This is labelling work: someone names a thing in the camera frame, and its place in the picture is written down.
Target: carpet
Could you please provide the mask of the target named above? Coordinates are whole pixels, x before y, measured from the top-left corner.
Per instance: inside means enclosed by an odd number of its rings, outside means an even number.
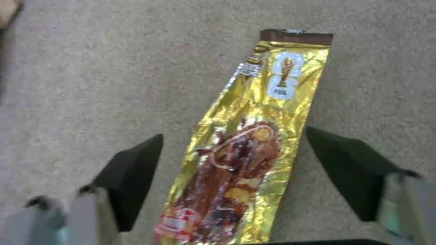
[[[165,135],[125,244],[147,244],[192,130],[258,31],[335,34],[307,125],[359,138],[436,181],[431,0],[26,1],[2,36],[0,223],[40,194],[66,206],[119,150]],[[380,238],[346,205],[307,139],[272,241]]]

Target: chocolate image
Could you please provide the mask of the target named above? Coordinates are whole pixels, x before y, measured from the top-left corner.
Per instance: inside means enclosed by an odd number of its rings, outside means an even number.
[[[271,123],[256,122],[229,137],[220,136],[215,146],[197,152],[207,158],[173,207],[198,213],[192,242],[223,244],[235,234],[278,157],[279,137]]]

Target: white logo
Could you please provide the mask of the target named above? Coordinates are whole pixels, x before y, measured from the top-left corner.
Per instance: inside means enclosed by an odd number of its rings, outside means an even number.
[[[241,74],[246,76],[257,77],[259,75],[260,65],[245,63],[241,68]]]
[[[301,77],[304,57],[300,53],[281,52],[272,65],[272,77],[269,79],[268,93],[276,99],[292,99],[296,78]]]

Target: chocolate bar wrapper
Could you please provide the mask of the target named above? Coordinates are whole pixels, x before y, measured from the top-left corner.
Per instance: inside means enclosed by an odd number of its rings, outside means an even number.
[[[332,38],[260,32],[192,135],[155,244],[269,241]]]

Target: red label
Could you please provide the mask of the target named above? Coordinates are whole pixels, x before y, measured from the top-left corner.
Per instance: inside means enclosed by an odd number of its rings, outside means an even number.
[[[189,208],[168,208],[160,216],[160,223],[155,232],[179,241],[189,241],[193,236],[195,225],[200,221],[197,212]]]

